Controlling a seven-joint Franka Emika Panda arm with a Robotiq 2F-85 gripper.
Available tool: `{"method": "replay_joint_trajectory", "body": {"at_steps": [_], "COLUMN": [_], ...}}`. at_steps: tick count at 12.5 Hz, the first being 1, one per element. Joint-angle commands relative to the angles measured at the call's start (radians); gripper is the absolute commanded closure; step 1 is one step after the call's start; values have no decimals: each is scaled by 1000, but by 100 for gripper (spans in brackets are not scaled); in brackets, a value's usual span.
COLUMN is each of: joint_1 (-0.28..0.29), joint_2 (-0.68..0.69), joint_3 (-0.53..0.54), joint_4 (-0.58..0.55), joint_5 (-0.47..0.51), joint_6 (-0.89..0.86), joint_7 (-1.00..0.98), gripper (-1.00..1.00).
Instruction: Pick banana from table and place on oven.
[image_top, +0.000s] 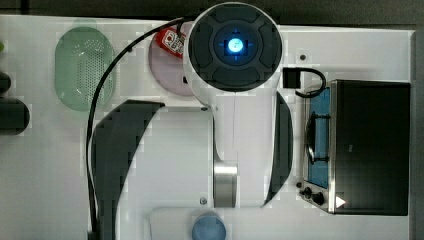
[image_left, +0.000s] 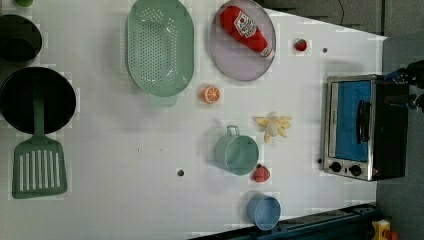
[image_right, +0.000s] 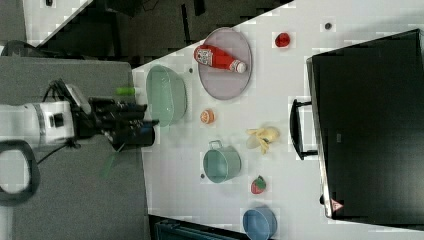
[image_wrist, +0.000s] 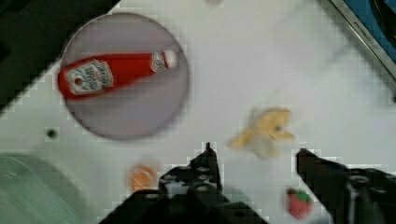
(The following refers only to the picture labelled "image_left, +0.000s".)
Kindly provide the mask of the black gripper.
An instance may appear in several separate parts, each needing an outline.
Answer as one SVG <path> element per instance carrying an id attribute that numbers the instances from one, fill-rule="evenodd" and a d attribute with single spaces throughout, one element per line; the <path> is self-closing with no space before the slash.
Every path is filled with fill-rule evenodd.
<path id="1" fill-rule="evenodd" d="M 384 77 L 386 83 L 397 85 L 411 85 L 419 89 L 424 89 L 424 61 L 411 63 L 407 68 L 400 68 L 387 74 Z M 424 96 L 422 94 L 386 96 L 384 102 L 389 105 L 424 111 Z"/>

